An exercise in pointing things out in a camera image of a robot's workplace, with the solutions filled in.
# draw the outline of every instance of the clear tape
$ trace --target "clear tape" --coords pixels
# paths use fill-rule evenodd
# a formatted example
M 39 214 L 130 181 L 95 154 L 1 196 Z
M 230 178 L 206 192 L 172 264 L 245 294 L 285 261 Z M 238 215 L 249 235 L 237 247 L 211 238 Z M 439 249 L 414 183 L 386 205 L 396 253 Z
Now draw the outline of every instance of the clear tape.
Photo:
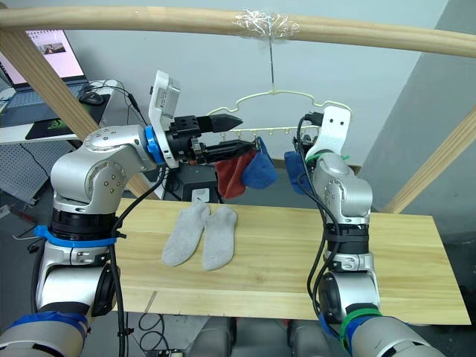
M 235 19 L 233 23 L 243 29 L 243 37 L 288 39 L 299 32 L 299 24 L 280 13 L 245 9 Z

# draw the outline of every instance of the mouse pad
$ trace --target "mouse pad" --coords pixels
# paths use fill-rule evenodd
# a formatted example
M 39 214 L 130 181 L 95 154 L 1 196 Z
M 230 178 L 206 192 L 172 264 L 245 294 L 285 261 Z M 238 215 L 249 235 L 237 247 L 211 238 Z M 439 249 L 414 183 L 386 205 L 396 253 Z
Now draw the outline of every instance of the mouse pad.
M 111 96 L 109 94 L 102 94 L 102 97 L 104 98 L 104 103 L 100 106 L 88 106 L 87 104 L 83 104 L 84 109 L 92 116 L 96 123 L 100 122 Z M 50 119 L 34 123 L 25 139 L 49 138 L 51 136 L 68 134 L 73 134 L 73 132 L 61 119 Z

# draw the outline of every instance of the laptop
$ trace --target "laptop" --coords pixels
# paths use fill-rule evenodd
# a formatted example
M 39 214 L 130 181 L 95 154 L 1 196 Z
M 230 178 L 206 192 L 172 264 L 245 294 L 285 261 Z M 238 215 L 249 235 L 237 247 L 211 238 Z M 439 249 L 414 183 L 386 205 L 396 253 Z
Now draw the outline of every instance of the laptop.
M 63 30 L 26 31 L 51 67 L 78 98 L 88 81 Z M 15 126 L 58 118 L 27 83 L 25 78 L 0 53 L 0 67 L 16 93 L 0 113 L 0 126 Z

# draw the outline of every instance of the laptop screen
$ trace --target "laptop screen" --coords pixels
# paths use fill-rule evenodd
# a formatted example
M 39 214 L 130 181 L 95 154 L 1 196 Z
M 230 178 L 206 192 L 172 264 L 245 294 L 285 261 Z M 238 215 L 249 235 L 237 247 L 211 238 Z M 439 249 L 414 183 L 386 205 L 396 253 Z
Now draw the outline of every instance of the laptop screen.
M 26 33 L 63 80 L 86 78 L 63 30 L 33 30 Z M 0 64 L 13 87 L 28 85 L 3 54 L 0 54 Z

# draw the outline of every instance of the wooden rod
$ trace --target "wooden rod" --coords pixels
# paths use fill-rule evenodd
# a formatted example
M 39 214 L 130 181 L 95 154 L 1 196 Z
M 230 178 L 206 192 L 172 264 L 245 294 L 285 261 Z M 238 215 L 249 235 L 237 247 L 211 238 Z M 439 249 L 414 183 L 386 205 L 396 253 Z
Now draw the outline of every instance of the wooden rod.
M 400 213 L 436 177 L 476 140 L 476 106 L 433 152 L 430 158 L 408 180 L 405 186 L 385 206 L 384 212 Z
M 23 30 L 0 30 L 0 51 L 79 139 L 99 129 Z M 136 196 L 149 189 L 138 175 L 127 187 Z
M 257 36 L 237 24 L 243 11 L 186 7 L 84 6 L 0 10 L 2 29 L 150 30 Z M 289 39 L 476 57 L 476 35 L 402 25 L 289 15 Z M 282 22 L 275 22 L 274 31 Z

